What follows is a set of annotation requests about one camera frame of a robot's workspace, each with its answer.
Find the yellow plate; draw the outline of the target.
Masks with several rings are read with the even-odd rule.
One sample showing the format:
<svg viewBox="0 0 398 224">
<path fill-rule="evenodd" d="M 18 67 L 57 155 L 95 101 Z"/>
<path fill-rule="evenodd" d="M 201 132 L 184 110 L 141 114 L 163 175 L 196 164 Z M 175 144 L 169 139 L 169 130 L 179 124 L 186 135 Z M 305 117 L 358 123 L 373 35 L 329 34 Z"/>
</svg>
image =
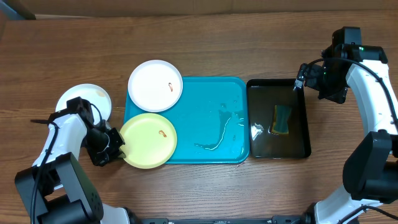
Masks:
<svg viewBox="0 0 398 224">
<path fill-rule="evenodd" d="M 155 113 L 142 113 L 129 119 L 120 134 L 124 160 L 140 169 L 153 169 L 167 162 L 177 147 L 173 124 Z"/>
</svg>

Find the white plate with stain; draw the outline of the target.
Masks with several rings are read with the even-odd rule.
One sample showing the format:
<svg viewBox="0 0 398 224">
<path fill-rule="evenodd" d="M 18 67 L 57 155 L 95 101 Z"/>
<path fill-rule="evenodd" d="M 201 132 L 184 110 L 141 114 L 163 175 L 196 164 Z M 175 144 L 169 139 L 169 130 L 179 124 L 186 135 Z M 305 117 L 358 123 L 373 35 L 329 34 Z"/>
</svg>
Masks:
<svg viewBox="0 0 398 224">
<path fill-rule="evenodd" d="M 92 107 L 94 124 L 98 124 L 101 121 L 100 115 L 102 119 L 109 119 L 112 110 L 110 96 L 100 86 L 89 83 L 80 84 L 67 90 L 58 100 L 55 111 L 65 109 L 67 107 L 67 101 L 78 96 L 84 100 L 88 100 L 99 109 L 98 112 L 95 107 Z"/>
</svg>

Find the green yellow sponge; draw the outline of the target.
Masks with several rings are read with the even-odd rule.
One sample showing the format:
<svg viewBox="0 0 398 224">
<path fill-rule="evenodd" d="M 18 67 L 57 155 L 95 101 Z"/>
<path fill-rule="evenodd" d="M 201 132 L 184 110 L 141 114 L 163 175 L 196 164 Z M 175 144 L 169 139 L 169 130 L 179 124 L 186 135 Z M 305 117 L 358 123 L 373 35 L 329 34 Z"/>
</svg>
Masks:
<svg viewBox="0 0 398 224">
<path fill-rule="evenodd" d="M 289 133 L 289 119 L 292 109 L 287 105 L 275 105 L 271 125 L 271 133 L 285 135 Z"/>
</svg>

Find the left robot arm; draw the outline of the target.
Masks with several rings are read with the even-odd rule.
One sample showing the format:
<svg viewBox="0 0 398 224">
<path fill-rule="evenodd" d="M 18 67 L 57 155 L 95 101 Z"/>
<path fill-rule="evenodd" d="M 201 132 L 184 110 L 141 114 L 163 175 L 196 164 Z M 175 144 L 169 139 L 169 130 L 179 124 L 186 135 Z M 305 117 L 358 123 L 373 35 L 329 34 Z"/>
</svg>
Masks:
<svg viewBox="0 0 398 224">
<path fill-rule="evenodd" d="M 86 148 L 95 166 L 125 158 L 124 139 L 102 119 L 94 123 L 88 100 L 76 97 L 40 124 L 49 128 L 45 146 L 32 167 L 15 176 L 31 223 L 139 223 L 126 207 L 104 204 L 78 157 Z"/>
</svg>

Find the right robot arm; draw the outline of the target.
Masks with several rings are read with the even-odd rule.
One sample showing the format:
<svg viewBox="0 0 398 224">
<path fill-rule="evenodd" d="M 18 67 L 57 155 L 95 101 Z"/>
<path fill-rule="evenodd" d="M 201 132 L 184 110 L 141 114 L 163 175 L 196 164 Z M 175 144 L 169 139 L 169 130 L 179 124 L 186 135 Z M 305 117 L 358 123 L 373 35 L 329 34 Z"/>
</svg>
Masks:
<svg viewBox="0 0 398 224">
<path fill-rule="evenodd" d="M 350 88 L 356 98 L 364 139 L 346 160 L 343 184 L 326 199 L 311 204 L 301 223 L 357 223 L 368 210 L 397 200 L 397 98 L 389 80 L 382 47 L 339 44 L 323 51 L 319 60 L 301 64 L 295 89 L 307 86 L 319 98 Z"/>
</svg>

